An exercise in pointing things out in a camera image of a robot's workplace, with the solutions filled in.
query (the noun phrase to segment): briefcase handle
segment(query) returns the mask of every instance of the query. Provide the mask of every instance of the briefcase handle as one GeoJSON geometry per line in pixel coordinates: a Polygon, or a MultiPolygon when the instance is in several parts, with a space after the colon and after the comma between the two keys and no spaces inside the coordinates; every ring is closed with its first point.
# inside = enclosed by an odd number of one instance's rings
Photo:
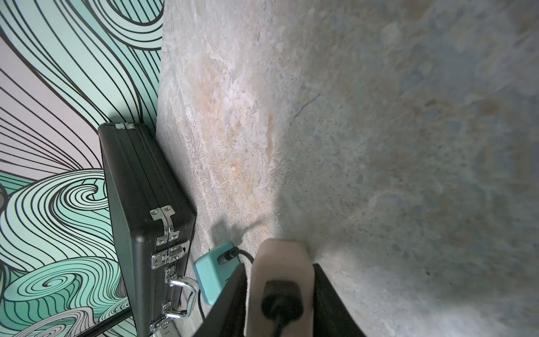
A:
{"type": "Polygon", "coordinates": [[[195,307],[195,302],[197,298],[197,292],[198,292],[198,282],[196,280],[193,280],[190,277],[187,276],[176,276],[175,278],[172,278],[169,273],[166,273],[166,281],[167,283],[173,287],[182,287],[189,289],[189,297],[187,300],[187,309],[186,310],[178,310],[173,309],[170,305],[163,306],[163,314],[166,317],[169,318],[188,318],[191,316],[191,313],[193,312],[193,308],[195,307]]]}

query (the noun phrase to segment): black briefcase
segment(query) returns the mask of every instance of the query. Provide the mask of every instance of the black briefcase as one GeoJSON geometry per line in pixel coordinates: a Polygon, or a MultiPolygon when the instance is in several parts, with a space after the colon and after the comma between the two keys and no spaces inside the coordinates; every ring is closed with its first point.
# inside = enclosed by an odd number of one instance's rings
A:
{"type": "Polygon", "coordinates": [[[183,275],[195,212],[144,124],[106,123],[98,134],[114,246],[137,336],[148,337],[191,314],[198,285],[183,275]]]}

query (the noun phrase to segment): black plug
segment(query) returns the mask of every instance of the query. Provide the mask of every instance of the black plug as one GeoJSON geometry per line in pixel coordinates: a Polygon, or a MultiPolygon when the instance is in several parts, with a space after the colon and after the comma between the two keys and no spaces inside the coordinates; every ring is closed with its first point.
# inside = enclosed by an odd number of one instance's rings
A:
{"type": "Polygon", "coordinates": [[[217,263],[225,264],[233,258],[237,257],[238,255],[245,256],[251,262],[251,264],[254,262],[254,258],[251,254],[238,247],[232,247],[217,257],[217,263]]]}
{"type": "Polygon", "coordinates": [[[264,316],[275,322],[272,337],[279,337],[282,329],[303,314],[301,290],[296,282],[272,280],[264,287],[262,298],[264,316]]]}

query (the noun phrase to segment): swirl pattern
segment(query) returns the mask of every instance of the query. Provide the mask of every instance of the swirl pattern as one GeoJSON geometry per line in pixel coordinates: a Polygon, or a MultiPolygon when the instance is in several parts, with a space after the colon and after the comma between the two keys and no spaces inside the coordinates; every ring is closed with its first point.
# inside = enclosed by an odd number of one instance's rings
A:
{"type": "Polygon", "coordinates": [[[0,337],[75,336],[129,305],[96,129],[155,129],[162,15],[162,0],[0,1],[0,337]]]}
{"type": "Polygon", "coordinates": [[[80,170],[13,193],[0,217],[3,261],[33,271],[76,257],[116,260],[103,181],[102,170],[80,170]]]}

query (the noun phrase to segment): stone floor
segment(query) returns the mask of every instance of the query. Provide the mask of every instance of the stone floor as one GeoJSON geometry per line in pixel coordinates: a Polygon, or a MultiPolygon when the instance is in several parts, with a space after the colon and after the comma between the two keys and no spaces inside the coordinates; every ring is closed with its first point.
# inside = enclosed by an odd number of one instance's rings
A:
{"type": "Polygon", "coordinates": [[[368,336],[539,335],[539,2],[164,16],[157,138],[198,210],[192,260],[293,238],[368,336]]]}

